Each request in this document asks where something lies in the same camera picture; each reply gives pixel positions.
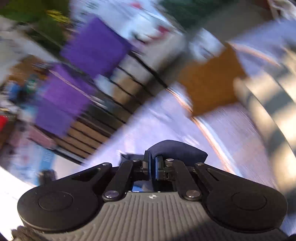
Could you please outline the blue checked bed sheet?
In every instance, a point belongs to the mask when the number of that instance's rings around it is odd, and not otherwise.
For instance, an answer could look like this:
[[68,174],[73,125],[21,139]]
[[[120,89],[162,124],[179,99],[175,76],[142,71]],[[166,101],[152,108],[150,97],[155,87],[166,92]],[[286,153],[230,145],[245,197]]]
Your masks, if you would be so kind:
[[[266,23],[234,41],[239,58],[252,78],[281,63],[288,51],[295,53],[295,21]],[[164,140],[175,140],[208,153],[207,164],[278,188],[295,190],[295,160],[270,157],[251,114],[237,102],[190,118],[184,88],[162,91],[130,119],[115,136],[88,160],[88,167],[109,161],[120,162],[122,154],[142,154]]]

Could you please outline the purple cloth lower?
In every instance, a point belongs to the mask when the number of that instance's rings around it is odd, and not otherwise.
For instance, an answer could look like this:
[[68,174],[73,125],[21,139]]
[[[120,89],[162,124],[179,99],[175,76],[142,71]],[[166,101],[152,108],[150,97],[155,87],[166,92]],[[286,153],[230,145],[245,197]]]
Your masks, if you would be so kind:
[[35,124],[53,135],[65,136],[95,92],[95,88],[82,78],[72,77],[62,64],[54,65],[36,103]]

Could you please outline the striped cream green cloth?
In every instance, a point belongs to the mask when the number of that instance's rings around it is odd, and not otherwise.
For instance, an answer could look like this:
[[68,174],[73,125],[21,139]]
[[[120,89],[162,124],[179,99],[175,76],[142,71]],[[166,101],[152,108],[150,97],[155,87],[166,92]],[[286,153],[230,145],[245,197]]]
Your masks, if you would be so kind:
[[234,93],[251,114],[270,157],[295,160],[295,53],[252,78],[236,79]]

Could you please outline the purple cloth upper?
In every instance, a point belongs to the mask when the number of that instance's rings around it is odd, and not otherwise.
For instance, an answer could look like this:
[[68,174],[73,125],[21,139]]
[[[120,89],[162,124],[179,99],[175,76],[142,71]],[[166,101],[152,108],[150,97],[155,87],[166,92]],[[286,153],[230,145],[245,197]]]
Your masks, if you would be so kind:
[[91,78],[110,77],[131,49],[128,40],[94,17],[65,45],[61,56]]

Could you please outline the purple cloth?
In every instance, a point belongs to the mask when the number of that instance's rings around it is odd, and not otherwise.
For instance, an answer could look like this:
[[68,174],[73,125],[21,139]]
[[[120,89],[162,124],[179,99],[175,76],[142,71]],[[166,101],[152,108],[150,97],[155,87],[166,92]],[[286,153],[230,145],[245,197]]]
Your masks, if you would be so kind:
[[95,92],[95,88],[82,78],[72,77],[62,64],[54,65],[36,103],[35,124],[53,135],[65,136]]
[[65,45],[61,56],[91,78],[110,77],[131,49],[128,40],[94,17]]

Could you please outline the brown folded garment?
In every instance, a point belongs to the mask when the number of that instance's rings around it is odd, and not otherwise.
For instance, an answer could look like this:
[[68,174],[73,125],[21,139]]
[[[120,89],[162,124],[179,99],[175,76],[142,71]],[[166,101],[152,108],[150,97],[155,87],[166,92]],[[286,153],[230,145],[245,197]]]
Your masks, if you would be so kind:
[[233,81],[239,77],[246,77],[246,73],[230,45],[206,63],[189,62],[182,69],[179,82],[191,100],[192,116],[237,102]]

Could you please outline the navy printed child t-shirt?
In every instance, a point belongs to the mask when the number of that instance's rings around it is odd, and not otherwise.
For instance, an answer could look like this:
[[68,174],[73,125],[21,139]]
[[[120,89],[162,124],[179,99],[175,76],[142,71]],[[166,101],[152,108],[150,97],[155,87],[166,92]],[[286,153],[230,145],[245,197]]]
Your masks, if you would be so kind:
[[196,163],[204,163],[208,154],[196,147],[183,142],[165,140],[154,144],[149,149],[152,158],[162,156],[163,159],[175,159],[182,161],[186,166],[193,167]]

